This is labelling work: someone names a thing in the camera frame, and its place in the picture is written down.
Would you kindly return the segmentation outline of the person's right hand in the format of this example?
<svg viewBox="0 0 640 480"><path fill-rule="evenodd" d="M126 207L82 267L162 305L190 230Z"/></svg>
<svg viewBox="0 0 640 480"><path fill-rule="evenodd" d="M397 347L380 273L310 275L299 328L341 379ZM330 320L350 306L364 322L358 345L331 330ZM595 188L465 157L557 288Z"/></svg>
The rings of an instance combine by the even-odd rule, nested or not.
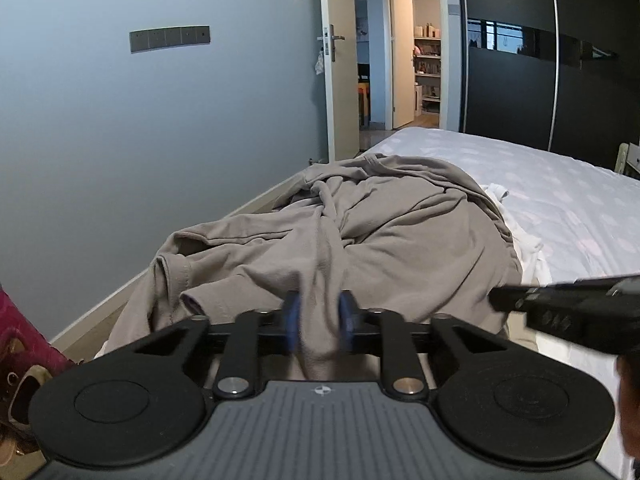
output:
<svg viewBox="0 0 640 480"><path fill-rule="evenodd" d="M640 457L639 360L630 356L619 356L616 368L620 378L618 389L620 435L626 453L638 460Z"/></svg>

